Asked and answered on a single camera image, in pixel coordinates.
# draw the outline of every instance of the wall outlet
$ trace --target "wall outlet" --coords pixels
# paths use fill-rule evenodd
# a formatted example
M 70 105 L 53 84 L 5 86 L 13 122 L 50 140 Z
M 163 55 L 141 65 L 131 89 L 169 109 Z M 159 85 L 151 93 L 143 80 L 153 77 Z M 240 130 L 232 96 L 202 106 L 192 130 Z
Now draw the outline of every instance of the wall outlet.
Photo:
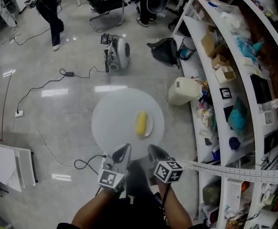
M 15 117 L 22 117 L 23 116 L 23 110 L 19 110 L 19 113 L 17 111 L 15 112 Z

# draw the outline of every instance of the tiled floor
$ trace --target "tiled floor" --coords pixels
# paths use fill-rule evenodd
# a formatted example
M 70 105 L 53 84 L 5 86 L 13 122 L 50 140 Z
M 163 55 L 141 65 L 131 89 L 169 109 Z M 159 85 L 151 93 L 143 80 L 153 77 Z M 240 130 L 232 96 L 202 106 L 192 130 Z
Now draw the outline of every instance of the tiled floor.
M 29 148 L 35 153 L 39 183 L 22 193 L 10 189 L 0 198 L 0 214 L 17 229 L 56 228 L 59 222 L 70 222 L 76 211 L 94 195 L 98 186 L 96 175 L 88 168 L 76 170 L 57 164 L 31 124 L 28 116 L 15 118 L 18 101 L 32 87 L 42 86 L 50 79 L 59 79 L 59 69 L 87 76 L 93 66 L 104 70 L 101 34 L 89 24 L 94 15 L 86 0 L 77 6 L 76 0 L 62 0 L 59 17 L 65 24 L 61 48 L 53 52 L 50 32 L 29 40 L 23 46 L 3 42 L 13 33 L 5 28 L 0 34 L 0 129 L 4 95 L 9 77 L 4 73 L 15 70 L 8 90 L 3 126 L 3 144 Z M 95 92 L 100 85 L 126 85 L 151 95 L 160 105 L 165 118 L 165 133 L 160 146 L 177 160 L 194 160 L 196 156 L 192 115 L 188 105 L 175 107 L 167 104 L 166 94 L 182 71 L 155 60 L 146 46 L 148 42 L 169 37 L 167 25 L 173 16 L 144 28 L 136 23 L 135 5 L 125 8 L 125 21 L 108 32 L 123 35 L 131 47 L 129 68 L 122 73 L 92 71 L 90 79 L 65 78 L 50 83 L 42 90 L 32 91 L 20 105 L 35 121 L 49 149 L 63 164 L 72 166 L 74 160 L 88 160 L 101 153 L 91 131 L 92 112 L 107 93 Z M 36 10 L 26 10 L 19 18 L 18 42 L 45 31 L 49 25 Z M 43 90 L 68 89 L 67 94 L 42 97 Z M 96 169 L 100 160 L 93 163 Z M 52 174 L 66 174 L 72 182 L 52 179 Z M 174 184 L 176 193 L 190 215 L 198 208 L 198 178 L 186 170 L 182 180 Z

